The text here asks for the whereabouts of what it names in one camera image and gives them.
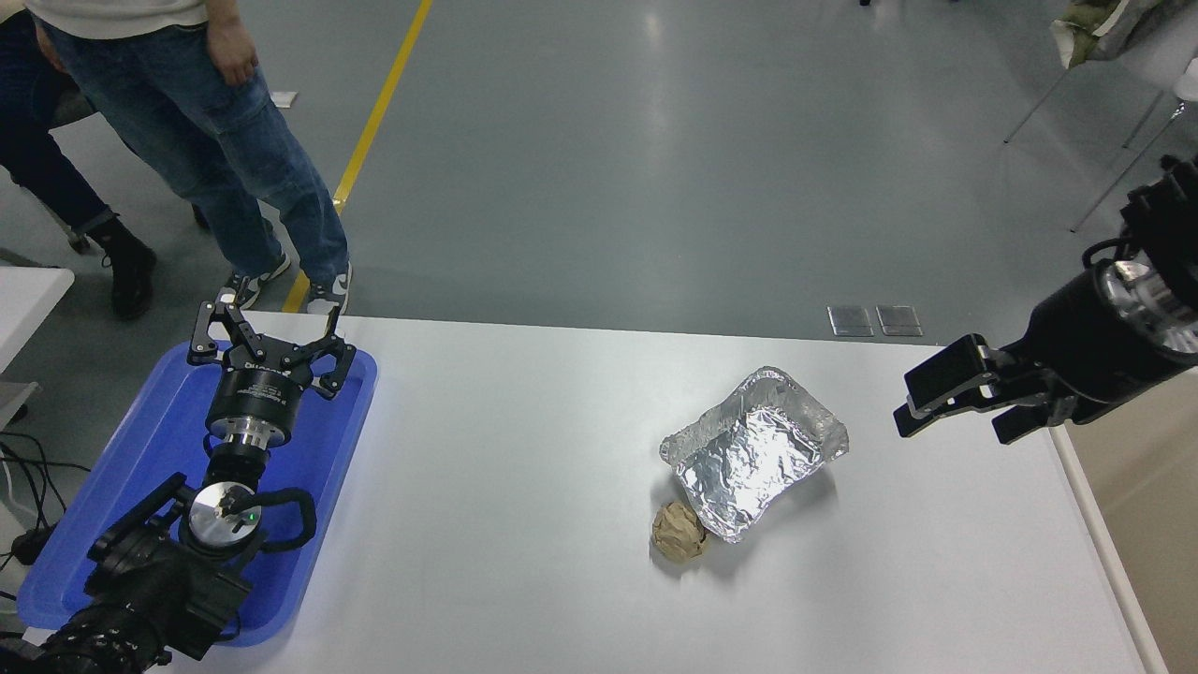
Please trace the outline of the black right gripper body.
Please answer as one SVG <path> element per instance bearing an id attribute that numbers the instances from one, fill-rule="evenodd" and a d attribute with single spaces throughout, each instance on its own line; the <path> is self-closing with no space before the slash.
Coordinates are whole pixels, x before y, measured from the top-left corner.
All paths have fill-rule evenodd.
<path id="1" fill-rule="evenodd" d="M 1048 370 L 1075 396 L 1071 421 L 1094 421 L 1194 368 L 1194 310 L 1151 268 L 1090 268 L 1031 311 L 1011 354 Z"/>

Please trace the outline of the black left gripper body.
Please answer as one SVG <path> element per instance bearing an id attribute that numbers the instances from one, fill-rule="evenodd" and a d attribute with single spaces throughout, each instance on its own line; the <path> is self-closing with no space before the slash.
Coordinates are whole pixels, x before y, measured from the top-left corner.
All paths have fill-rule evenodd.
<path id="1" fill-rule="evenodd" d="M 244 354 L 224 351 L 220 379 L 206 415 L 206 427 L 222 435 L 235 418 L 256 418 L 290 435 L 300 417 L 300 397 L 314 379 L 309 364 L 253 362 Z"/>

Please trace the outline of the standing person's left hand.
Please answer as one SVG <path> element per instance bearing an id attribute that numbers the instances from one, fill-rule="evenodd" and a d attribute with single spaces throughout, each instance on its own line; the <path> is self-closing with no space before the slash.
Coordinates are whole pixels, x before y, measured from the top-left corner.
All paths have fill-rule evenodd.
<path id="1" fill-rule="evenodd" d="M 210 17 L 207 54 L 226 85 L 235 89 L 250 81 L 256 73 L 256 44 L 238 17 Z"/>

